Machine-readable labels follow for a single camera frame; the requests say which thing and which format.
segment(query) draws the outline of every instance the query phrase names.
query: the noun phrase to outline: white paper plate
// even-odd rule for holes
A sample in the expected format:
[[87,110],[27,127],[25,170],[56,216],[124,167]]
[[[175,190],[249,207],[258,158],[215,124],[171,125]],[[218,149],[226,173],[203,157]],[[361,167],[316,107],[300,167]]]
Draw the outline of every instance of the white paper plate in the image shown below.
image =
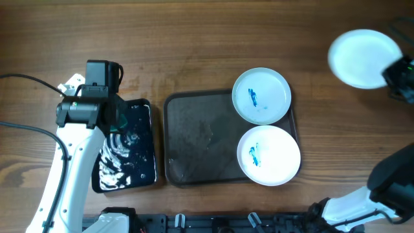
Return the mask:
[[254,68],[236,80],[232,91],[235,110],[248,122],[266,125],[277,122],[292,99],[286,80],[278,72]]
[[336,77],[361,89],[385,87],[382,72],[401,57],[400,48],[391,38],[367,29],[342,34],[328,52],[329,67]]
[[241,137],[237,160],[251,180],[276,186],[296,175],[301,159],[298,144],[286,131],[276,126],[256,126]]

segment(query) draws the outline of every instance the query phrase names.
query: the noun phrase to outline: wooden table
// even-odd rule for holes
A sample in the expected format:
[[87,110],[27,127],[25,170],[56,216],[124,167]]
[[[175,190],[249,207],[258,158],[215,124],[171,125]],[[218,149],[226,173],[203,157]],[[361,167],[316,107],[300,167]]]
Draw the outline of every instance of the wooden table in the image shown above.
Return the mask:
[[[376,163],[413,142],[412,105],[389,99],[386,89],[349,87],[327,65],[340,34],[356,28],[388,33],[390,19],[413,12],[413,1],[400,0],[2,6],[0,73],[57,86],[84,75],[88,59],[116,61],[125,70],[120,96],[147,98],[162,109],[171,93],[230,88],[252,67],[277,70],[291,85],[300,135],[302,168],[291,182],[273,188],[164,184],[109,195],[90,189],[85,214],[107,206],[140,214],[305,211],[365,185]],[[38,83],[1,80],[0,120],[55,132],[60,100]],[[22,232],[30,223],[54,145],[37,133],[0,128],[0,232]],[[367,231],[412,232],[413,224],[377,221]]]

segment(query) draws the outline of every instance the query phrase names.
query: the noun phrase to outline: black cable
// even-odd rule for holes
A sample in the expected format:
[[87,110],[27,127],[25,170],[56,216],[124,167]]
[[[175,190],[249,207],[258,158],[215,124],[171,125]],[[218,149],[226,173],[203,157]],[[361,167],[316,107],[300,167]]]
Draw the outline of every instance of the black cable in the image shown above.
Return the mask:
[[401,218],[401,219],[399,219],[399,220],[397,220],[397,221],[394,221],[393,223],[394,223],[394,225],[403,224],[403,223],[405,223],[406,221],[408,221],[409,219],[411,219],[413,216],[414,216],[414,214],[410,214],[410,215],[405,216],[405,217],[403,217],[403,218]]
[[124,68],[121,65],[119,65],[119,69],[121,71],[121,77],[119,77],[119,84],[118,85],[121,85],[122,78],[124,77]]
[[341,223],[333,224],[332,227],[338,227],[338,226],[342,226],[342,225],[348,225],[349,223],[354,223],[354,222],[357,222],[357,221],[361,221],[361,220],[364,220],[364,219],[366,219],[368,217],[376,216],[376,215],[379,215],[379,214],[382,214],[388,220],[389,223],[395,224],[395,222],[391,219],[391,217],[388,216],[387,213],[385,213],[382,210],[375,210],[375,211],[373,211],[373,212],[371,212],[369,214],[366,214],[364,216],[357,217],[357,218],[352,219],[352,220],[343,221]]
[[56,194],[54,196],[53,202],[52,202],[52,206],[50,208],[49,214],[46,218],[46,222],[45,224],[43,224],[43,233],[47,233],[49,231],[50,228],[50,224],[52,223],[53,220],[53,216],[56,212],[56,207],[58,205],[59,202],[59,198],[62,192],[62,188],[63,188],[63,183],[65,182],[65,178],[66,178],[66,171],[67,171],[67,161],[69,159],[69,153],[67,151],[67,148],[65,146],[65,144],[62,142],[62,140],[60,138],[58,138],[56,135],[54,135],[53,133],[46,131],[44,129],[40,129],[40,128],[36,128],[36,127],[32,127],[32,126],[24,126],[24,125],[20,125],[20,124],[13,124],[13,123],[8,123],[8,122],[2,122],[0,121],[0,126],[7,126],[7,127],[12,127],[12,128],[18,128],[18,129],[27,129],[27,130],[31,130],[31,131],[35,131],[35,132],[39,132],[42,134],[45,134],[51,138],[53,138],[60,146],[61,150],[62,150],[62,154],[63,154],[63,168],[62,168],[62,173],[60,175],[60,180],[59,180],[59,185],[58,185],[58,189],[56,190]]
[[79,93],[79,91],[80,91],[80,89],[82,89],[82,87],[83,87],[84,85],[85,85],[85,84],[81,84],[81,85],[79,85],[79,86],[78,86],[78,88],[76,88],[75,94],[74,94],[73,96],[77,96],[77,95],[78,95],[78,93]]
[[414,18],[411,17],[397,17],[394,20],[392,20],[389,23],[389,29],[392,33],[394,33],[394,35],[396,35],[397,37],[403,39],[405,42],[409,43],[411,46],[414,46],[414,39],[410,38],[409,36],[407,36],[405,33],[401,32],[400,30],[398,30],[394,25],[401,22],[401,21],[407,21],[410,23],[414,23]]
[[41,83],[41,84],[47,86],[48,88],[52,89],[53,91],[56,91],[57,93],[61,94],[63,97],[66,97],[65,93],[63,93],[62,91],[60,91],[56,87],[52,86],[51,84],[49,84],[49,83],[47,83],[43,80],[40,80],[38,78],[31,77],[31,76],[25,75],[25,74],[3,74],[3,75],[0,75],[0,78],[9,78],[9,77],[27,78],[27,79],[36,81],[38,83]]

